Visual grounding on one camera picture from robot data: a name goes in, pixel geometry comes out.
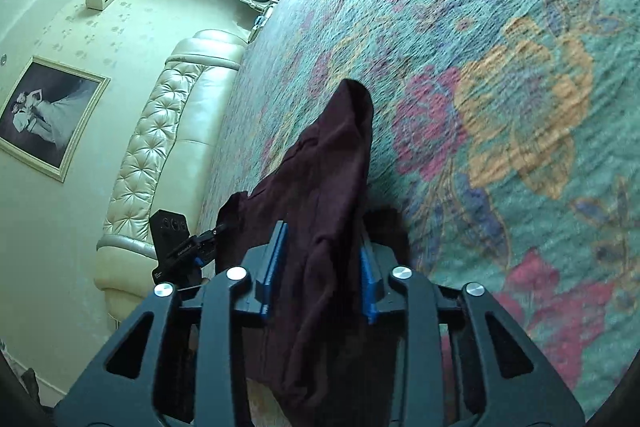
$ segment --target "picture frame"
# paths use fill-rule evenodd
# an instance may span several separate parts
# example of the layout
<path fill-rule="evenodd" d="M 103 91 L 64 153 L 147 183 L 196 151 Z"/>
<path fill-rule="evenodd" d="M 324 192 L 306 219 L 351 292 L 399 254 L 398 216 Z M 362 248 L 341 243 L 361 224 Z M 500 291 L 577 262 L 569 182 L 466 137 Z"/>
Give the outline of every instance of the picture frame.
<path fill-rule="evenodd" d="M 0 150 L 64 182 L 82 132 L 110 80 L 31 57 L 0 108 Z"/>

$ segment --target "floral bedspread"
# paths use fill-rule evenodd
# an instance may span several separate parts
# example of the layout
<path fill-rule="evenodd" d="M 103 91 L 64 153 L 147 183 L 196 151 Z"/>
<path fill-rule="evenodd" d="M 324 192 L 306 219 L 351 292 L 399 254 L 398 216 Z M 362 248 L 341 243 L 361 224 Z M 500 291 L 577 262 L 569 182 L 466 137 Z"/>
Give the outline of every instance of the floral bedspread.
<path fill-rule="evenodd" d="M 640 0 L 281 0 L 239 73 L 201 229 L 357 79 L 371 208 L 401 209 L 431 280 L 497 295 L 589 416 L 640 347 L 639 27 Z"/>

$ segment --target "bedspread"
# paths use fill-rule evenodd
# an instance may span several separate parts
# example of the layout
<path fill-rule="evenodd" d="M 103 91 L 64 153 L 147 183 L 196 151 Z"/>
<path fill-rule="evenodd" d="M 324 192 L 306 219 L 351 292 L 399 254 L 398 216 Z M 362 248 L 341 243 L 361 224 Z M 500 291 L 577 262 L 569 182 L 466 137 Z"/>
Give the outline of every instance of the bedspread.
<path fill-rule="evenodd" d="M 640 347 L 639 25 L 640 0 L 281 0 L 239 72 L 201 229 L 357 79 L 370 208 L 401 210 L 431 280 L 487 286 L 590 416 Z"/>

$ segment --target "framed picture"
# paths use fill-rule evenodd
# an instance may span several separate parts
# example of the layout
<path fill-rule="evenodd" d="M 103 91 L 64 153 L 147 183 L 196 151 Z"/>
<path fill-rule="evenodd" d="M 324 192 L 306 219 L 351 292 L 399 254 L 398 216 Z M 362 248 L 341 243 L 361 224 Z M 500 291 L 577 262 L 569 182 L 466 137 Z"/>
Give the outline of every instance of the framed picture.
<path fill-rule="evenodd" d="M 109 79 L 33 57 L 0 112 L 0 148 L 64 182 L 95 104 Z"/>

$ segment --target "dark red cloth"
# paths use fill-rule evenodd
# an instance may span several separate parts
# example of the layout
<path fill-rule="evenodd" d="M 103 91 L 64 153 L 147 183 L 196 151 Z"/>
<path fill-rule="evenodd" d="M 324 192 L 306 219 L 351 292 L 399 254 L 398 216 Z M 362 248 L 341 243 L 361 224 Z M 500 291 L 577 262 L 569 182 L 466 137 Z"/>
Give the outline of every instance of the dark red cloth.
<path fill-rule="evenodd" d="M 289 225 L 273 317 L 263 330 L 243 334 L 247 377 L 287 407 L 312 408 L 325 397 L 329 345 L 360 315 L 358 244 L 372 114 L 367 89 L 343 80 L 278 169 L 218 213 L 218 224 L 230 229 L 218 242 L 217 272 L 268 243 L 277 220 Z"/>

